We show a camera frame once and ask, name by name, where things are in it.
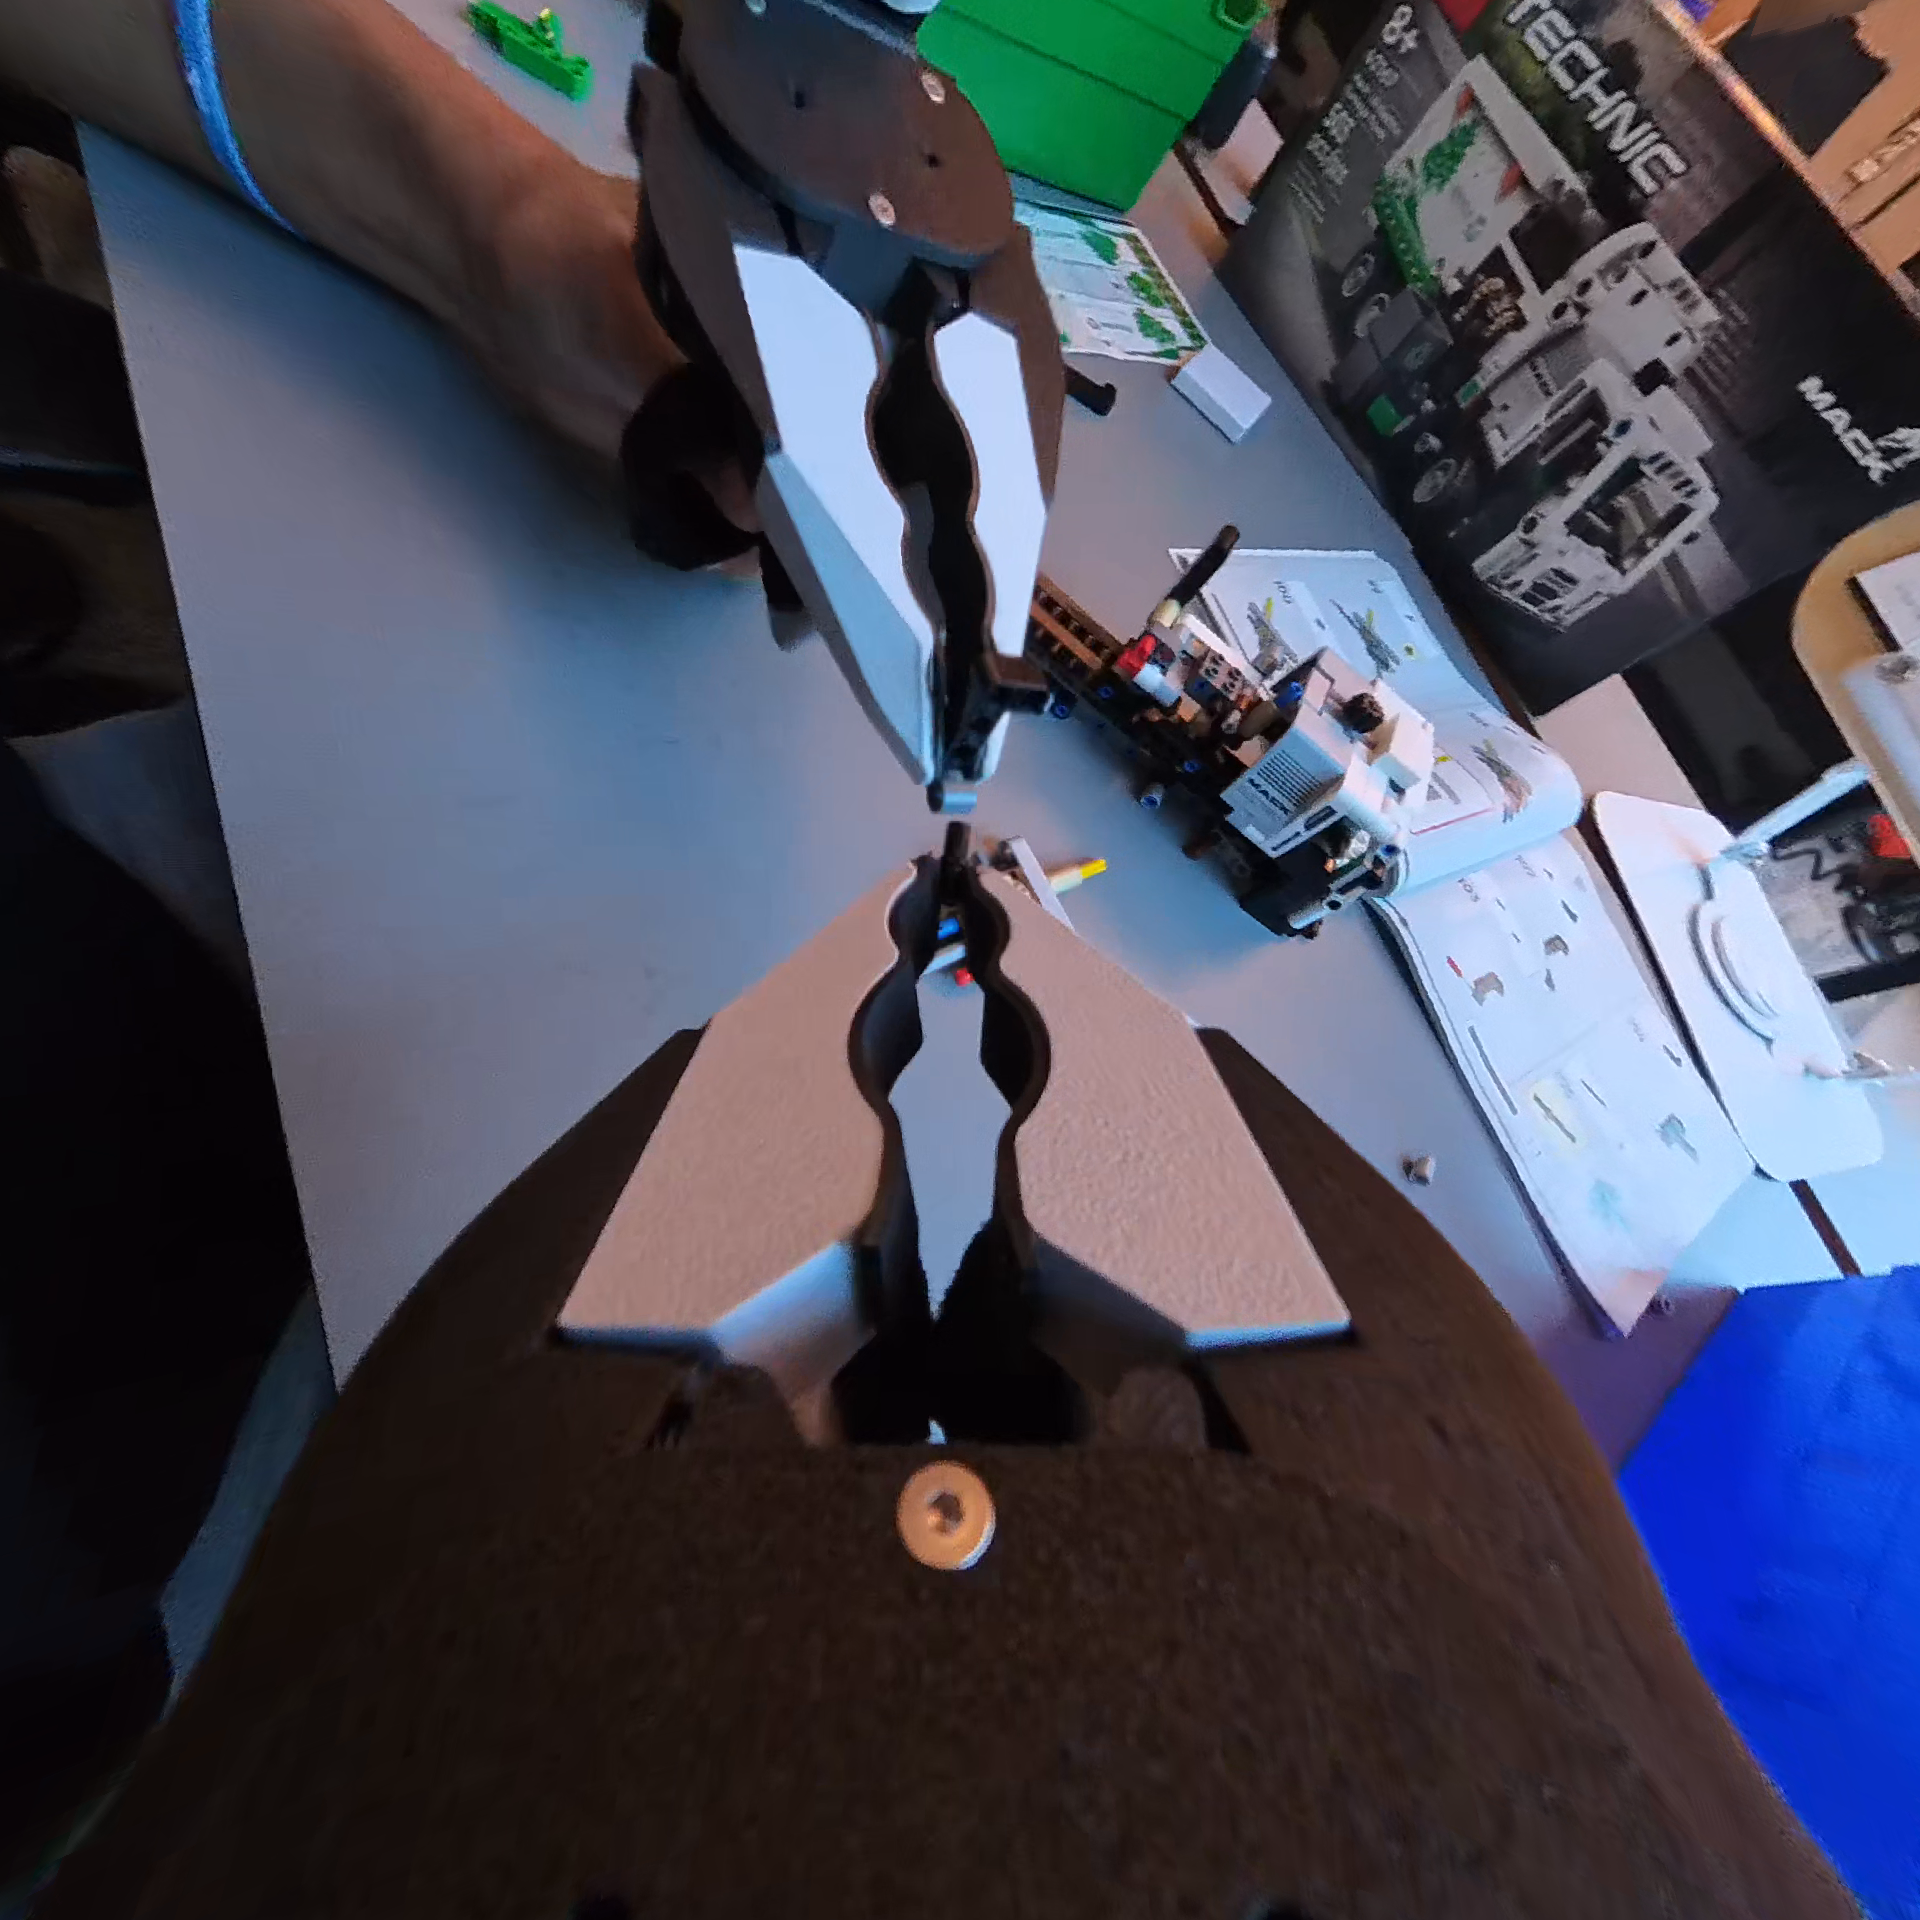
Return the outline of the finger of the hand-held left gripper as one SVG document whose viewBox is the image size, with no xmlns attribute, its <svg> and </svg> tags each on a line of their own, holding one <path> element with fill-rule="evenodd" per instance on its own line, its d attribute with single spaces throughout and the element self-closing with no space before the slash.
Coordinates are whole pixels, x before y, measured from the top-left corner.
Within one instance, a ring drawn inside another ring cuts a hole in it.
<svg viewBox="0 0 1920 1920">
<path fill-rule="evenodd" d="M 733 245 L 771 438 L 776 550 L 863 711 L 919 786 L 953 784 L 953 605 L 924 430 L 945 422 L 929 355 L 936 280 L 901 323 L 858 309 L 802 255 Z"/>
<path fill-rule="evenodd" d="M 965 454 L 957 504 L 938 519 L 947 706 L 948 688 L 987 645 L 1025 655 L 1047 498 L 1018 339 L 968 313 L 936 331 L 932 371 Z"/>
</svg>

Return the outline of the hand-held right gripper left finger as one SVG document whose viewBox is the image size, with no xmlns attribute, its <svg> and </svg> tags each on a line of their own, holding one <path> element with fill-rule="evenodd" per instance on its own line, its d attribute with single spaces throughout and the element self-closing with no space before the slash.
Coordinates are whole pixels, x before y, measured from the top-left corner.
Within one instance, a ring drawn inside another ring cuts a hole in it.
<svg viewBox="0 0 1920 1920">
<path fill-rule="evenodd" d="M 912 861 L 711 1017 L 557 1336 L 760 1368 L 809 1441 L 842 1437 L 834 1379 L 929 1318 L 895 1087 L 938 928 L 940 866 Z"/>
</svg>

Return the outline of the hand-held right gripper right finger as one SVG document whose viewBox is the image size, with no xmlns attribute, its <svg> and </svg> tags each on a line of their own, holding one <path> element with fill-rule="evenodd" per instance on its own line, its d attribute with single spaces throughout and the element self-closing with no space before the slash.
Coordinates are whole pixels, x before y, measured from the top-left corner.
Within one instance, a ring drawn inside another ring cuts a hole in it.
<svg viewBox="0 0 1920 1920">
<path fill-rule="evenodd" d="M 1240 1425 L 1225 1358 L 1354 1317 L 1194 1021 L 1021 883 L 965 872 L 1005 1114 L 965 1257 L 968 1425 Z"/>
</svg>

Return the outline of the black L-shaped lego beam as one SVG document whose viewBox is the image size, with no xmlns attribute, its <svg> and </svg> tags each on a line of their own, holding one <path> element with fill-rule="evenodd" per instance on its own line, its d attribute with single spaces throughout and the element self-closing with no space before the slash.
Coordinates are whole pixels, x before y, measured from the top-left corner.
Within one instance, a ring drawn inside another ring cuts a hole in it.
<svg viewBox="0 0 1920 1920">
<path fill-rule="evenodd" d="M 1049 680 L 1034 659 L 993 645 L 977 654 L 947 695 L 929 808 L 947 818 L 971 814 L 980 786 L 1000 767 L 1010 719 L 1047 706 Z"/>
</svg>

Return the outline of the grey black lego gear assembly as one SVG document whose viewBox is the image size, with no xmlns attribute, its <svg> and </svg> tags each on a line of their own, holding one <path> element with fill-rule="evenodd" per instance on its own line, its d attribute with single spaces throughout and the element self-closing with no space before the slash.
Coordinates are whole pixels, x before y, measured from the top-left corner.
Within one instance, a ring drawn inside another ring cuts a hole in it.
<svg viewBox="0 0 1920 1920">
<path fill-rule="evenodd" d="M 1047 864 L 1020 833 L 1000 838 L 987 855 L 980 855 L 977 858 L 977 864 L 1016 881 L 1057 921 L 1065 926 L 1071 926 L 1071 917 L 1064 910 L 1064 897 L 1083 887 L 1087 881 L 1104 875 L 1112 866 L 1109 858 L 1103 855 Z M 970 985 L 975 979 L 968 928 L 961 912 L 953 906 L 945 910 L 938 926 L 932 954 L 921 968 L 921 975 L 940 974 L 955 975 L 961 985 Z"/>
</svg>

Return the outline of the person's left forearm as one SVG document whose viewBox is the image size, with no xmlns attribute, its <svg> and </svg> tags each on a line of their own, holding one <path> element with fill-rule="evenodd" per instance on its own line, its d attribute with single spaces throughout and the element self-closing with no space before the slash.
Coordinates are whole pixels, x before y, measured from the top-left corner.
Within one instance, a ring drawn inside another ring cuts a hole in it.
<svg viewBox="0 0 1920 1920">
<path fill-rule="evenodd" d="M 312 246 L 417 296 L 417 112 L 442 51 L 389 3 L 213 3 L 213 23 L 232 119 L 264 192 Z M 167 2 L 4 2 L 3 66 L 4 81 L 242 206 L 202 139 Z"/>
</svg>

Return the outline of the black lego set box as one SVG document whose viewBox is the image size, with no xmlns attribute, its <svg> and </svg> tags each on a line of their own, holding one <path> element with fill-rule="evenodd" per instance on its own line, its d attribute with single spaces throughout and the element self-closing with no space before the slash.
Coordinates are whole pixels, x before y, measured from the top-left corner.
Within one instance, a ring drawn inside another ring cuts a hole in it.
<svg viewBox="0 0 1920 1920">
<path fill-rule="evenodd" d="M 1288 3 L 1220 280 L 1535 711 L 1916 499 L 1916 310 L 1666 3 Z"/>
</svg>

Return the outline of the person's left hand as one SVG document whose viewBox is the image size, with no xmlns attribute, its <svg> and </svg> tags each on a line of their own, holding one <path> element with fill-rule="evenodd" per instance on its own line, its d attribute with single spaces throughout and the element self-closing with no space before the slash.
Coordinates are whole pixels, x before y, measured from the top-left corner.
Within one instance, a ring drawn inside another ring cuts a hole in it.
<svg viewBox="0 0 1920 1920">
<path fill-rule="evenodd" d="M 634 265 L 639 184 L 545 135 L 456 147 L 425 190 L 417 302 L 539 424 L 612 462 L 681 367 Z"/>
</svg>

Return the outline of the sticker sheet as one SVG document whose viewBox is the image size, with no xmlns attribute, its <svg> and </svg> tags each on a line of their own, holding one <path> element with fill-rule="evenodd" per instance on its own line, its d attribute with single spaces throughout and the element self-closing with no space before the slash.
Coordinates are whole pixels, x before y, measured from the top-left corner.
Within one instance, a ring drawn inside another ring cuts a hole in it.
<svg viewBox="0 0 1920 1920">
<path fill-rule="evenodd" d="M 1178 367 L 1210 345 L 1160 254 L 1129 222 L 1020 199 L 1064 352 Z"/>
</svg>

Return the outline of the small white box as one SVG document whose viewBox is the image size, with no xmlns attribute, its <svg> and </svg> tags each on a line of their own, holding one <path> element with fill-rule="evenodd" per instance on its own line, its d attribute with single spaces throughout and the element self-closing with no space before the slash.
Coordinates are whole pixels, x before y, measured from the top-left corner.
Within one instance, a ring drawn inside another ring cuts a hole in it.
<svg viewBox="0 0 1920 1920">
<path fill-rule="evenodd" d="M 1243 443 L 1271 409 L 1271 394 L 1218 346 L 1192 353 L 1170 379 L 1227 443 Z"/>
</svg>

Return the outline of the green plastic bin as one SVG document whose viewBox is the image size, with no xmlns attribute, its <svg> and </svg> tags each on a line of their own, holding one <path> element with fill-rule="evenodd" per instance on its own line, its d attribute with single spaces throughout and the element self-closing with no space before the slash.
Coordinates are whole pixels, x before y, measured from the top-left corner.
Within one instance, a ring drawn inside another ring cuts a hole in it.
<svg viewBox="0 0 1920 1920">
<path fill-rule="evenodd" d="M 1267 2 L 941 2 L 919 51 L 965 91 L 1010 175 L 1125 211 Z"/>
</svg>

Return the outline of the dark cup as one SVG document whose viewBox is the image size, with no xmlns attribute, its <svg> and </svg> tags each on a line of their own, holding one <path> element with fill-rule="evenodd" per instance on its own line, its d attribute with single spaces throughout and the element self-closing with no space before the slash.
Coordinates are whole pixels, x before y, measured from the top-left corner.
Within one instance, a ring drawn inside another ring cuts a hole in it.
<svg viewBox="0 0 1920 1920">
<path fill-rule="evenodd" d="M 1263 96 L 1279 59 L 1279 21 L 1264 16 L 1243 37 L 1232 59 L 1220 67 L 1208 97 L 1196 107 L 1186 135 L 1208 153 L 1218 153 L 1241 117 Z"/>
</svg>

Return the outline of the white metal laptop stand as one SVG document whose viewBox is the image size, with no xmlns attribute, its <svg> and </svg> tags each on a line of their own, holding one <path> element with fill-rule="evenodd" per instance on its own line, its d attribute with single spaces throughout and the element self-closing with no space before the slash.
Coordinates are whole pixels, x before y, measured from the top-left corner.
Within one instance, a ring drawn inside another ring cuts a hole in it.
<svg viewBox="0 0 1920 1920">
<path fill-rule="evenodd" d="M 1887 1138 L 1875 1087 L 1903 1072 L 1834 1018 L 1843 983 L 1815 979 L 1764 897 L 1760 864 L 1787 830 L 1873 787 L 1916 850 L 1919 507 L 1845 536 L 1793 613 L 1793 651 L 1847 755 L 1732 831 L 1700 807 L 1602 790 L 1600 846 L 1708 1080 L 1757 1169 L 1809 1184 L 1869 1167 Z"/>
</svg>

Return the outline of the blue wristband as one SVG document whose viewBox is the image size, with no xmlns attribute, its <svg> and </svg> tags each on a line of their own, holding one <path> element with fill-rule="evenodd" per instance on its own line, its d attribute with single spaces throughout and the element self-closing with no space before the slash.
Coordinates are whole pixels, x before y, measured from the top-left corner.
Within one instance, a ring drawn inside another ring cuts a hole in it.
<svg viewBox="0 0 1920 1920">
<path fill-rule="evenodd" d="M 218 177 L 269 225 L 303 241 L 303 229 L 283 217 L 259 184 L 245 145 L 236 133 L 213 23 L 213 3 L 167 2 L 167 16 L 187 101 L 194 109 L 200 133 Z"/>
</svg>

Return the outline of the blue plastic bin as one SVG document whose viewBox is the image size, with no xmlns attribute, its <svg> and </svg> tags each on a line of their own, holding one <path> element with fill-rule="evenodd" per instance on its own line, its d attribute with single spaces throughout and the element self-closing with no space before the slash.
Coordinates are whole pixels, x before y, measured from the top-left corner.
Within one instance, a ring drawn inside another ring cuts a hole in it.
<svg viewBox="0 0 1920 1920">
<path fill-rule="evenodd" d="M 1698 1667 L 1868 1915 L 1919 1915 L 1919 1271 L 1732 1299 L 1621 1469 Z"/>
</svg>

